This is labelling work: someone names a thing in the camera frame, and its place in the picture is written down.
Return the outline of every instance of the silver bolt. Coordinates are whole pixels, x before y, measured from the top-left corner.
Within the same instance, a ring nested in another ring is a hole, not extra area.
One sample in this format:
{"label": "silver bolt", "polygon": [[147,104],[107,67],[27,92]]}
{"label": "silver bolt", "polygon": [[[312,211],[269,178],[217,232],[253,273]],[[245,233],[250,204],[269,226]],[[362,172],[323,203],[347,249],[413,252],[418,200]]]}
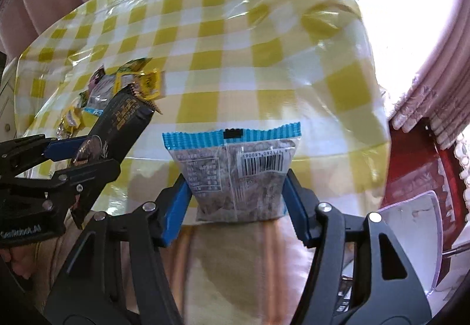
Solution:
{"label": "silver bolt", "polygon": [[50,211],[50,210],[52,210],[52,207],[53,207],[52,201],[50,201],[49,199],[42,202],[42,208],[44,210]]}
{"label": "silver bolt", "polygon": [[329,211],[331,211],[331,204],[327,203],[327,202],[321,202],[318,205],[318,209],[322,212],[329,212]]}
{"label": "silver bolt", "polygon": [[93,215],[93,219],[95,219],[97,222],[103,220],[106,217],[106,213],[104,211],[98,211]]}
{"label": "silver bolt", "polygon": [[371,222],[380,223],[380,221],[382,220],[382,216],[378,212],[371,212],[369,214],[369,219]]}
{"label": "silver bolt", "polygon": [[142,209],[145,211],[145,212],[151,212],[153,210],[156,209],[156,205],[154,202],[147,202],[147,203],[144,203],[144,205],[142,206]]}

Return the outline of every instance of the tablecloth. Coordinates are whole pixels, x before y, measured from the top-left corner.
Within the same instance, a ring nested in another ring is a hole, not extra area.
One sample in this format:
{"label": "tablecloth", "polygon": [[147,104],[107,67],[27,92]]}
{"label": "tablecloth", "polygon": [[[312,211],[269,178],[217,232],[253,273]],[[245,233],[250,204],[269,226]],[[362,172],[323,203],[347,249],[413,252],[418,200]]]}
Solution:
{"label": "tablecloth", "polygon": [[[95,209],[121,214],[173,184],[179,171],[162,132],[296,121],[302,140],[291,166],[302,185],[343,212],[378,208],[389,132],[357,0],[90,0],[20,57],[18,133],[54,137],[94,71],[104,65],[109,74],[141,57],[163,70],[164,97],[156,101],[163,114],[154,115]],[[46,162],[29,176],[54,169]]]}

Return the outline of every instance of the striped fabric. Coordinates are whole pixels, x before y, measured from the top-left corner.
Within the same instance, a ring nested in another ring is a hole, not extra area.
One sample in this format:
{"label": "striped fabric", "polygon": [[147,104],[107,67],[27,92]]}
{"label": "striped fabric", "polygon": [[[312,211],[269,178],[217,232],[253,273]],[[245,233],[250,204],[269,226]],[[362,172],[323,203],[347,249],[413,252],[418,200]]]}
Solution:
{"label": "striped fabric", "polygon": [[[164,132],[292,122],[302,126],[292,168],[303,186],[344,212],[379,206],[389,133],[356,0],[90,0],[22,54],[19,134],[55,136],[94,71],[104,65],[110,74],[142,57],[163,70],[163,114],[154,115],[95,209],[127,212],[174,183],[179,171]],[[94,122],[88,117],[78,134]],[[62,166],[44,163],[31,175],[48,177]]]}

